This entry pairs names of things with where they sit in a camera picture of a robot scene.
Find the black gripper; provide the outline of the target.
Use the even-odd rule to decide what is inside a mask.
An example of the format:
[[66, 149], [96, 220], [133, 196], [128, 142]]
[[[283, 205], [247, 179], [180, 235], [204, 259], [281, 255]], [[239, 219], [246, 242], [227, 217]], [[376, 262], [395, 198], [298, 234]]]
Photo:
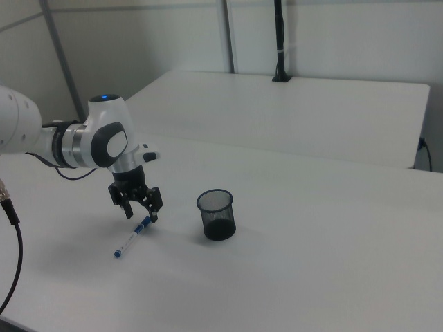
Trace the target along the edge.
[[163, 199], [158, 187], [148, 188], [145, 184], [145, 172], [138, 166], [128, 172], [113, 173], [114, 182], [108, 187], [112, 202], [120, 206], [127, 219], [134, 215], [129, 201], [139, 201], [148, 211], [152, 223], [158, 221]]

